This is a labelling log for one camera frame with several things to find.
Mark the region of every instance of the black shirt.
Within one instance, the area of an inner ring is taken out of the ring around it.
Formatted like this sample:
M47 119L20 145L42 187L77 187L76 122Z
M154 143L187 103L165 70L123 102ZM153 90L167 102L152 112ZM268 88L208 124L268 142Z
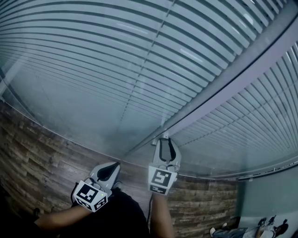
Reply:
M50 237L35 223L15 224L22 237ZM146 218L137 202L120 190L113 191L109 202L76 224L61 231L60 238L74 237L150 237Z

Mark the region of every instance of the wood plank wall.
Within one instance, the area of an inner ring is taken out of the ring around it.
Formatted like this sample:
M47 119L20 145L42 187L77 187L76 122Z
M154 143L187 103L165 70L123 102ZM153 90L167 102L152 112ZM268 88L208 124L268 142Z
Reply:
M41 213L71 206L70 193L97 164L117 161L39 126L0 101L1 185L24 209ZM122 162L120 180L147 216L147 169ZM209 237L236 208L237 183L179 176L169 194L176 237Z

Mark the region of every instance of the sneaker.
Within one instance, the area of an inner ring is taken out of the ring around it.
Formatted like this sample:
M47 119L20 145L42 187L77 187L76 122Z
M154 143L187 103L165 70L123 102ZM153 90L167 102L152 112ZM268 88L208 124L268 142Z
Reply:
M211 237L213 237L213 233L215 232L215 228L214 227L212 227L211 229L210 229L210 231L209 231L209 233L210 233L210 235L211 235Z
M120 190L123 189L123 183L121 181L116 181L112 187L113 189L119 188Z

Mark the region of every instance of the wall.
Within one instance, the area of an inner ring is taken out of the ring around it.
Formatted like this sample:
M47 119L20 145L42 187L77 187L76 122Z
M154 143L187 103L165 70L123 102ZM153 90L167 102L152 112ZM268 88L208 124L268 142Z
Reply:
M69 208L76 181L99 163L116 161L39 126L0 101L1 186L22 209L42 213ZM148 214L147 169L121 163L123 190ZM169 194L176 237L209 237L236 209L237 183L179 176Z
M243 190L240 226L254 226L263 217L276 215L275 226L288 219L289 228L281 238L298 229L298 167L240 183Z

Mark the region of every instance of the cable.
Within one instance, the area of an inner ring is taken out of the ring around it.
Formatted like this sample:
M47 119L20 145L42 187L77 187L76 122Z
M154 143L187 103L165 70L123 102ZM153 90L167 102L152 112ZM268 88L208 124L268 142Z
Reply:
M150 201L149 201L149 212L148 212L148 217L147 217L147 224L149 223L149 218L150 218L150 214L151 214L152 198L153 198L153 194L151 194L151 198L150 198Z
M74 194L75 189L77 188L78 184L79 184L79 183L75 183L74 189L73 189L73 191L72 191L71 194L70 194L70 200L71 200L72 204L74 204L74 201L73 201L73 194Z

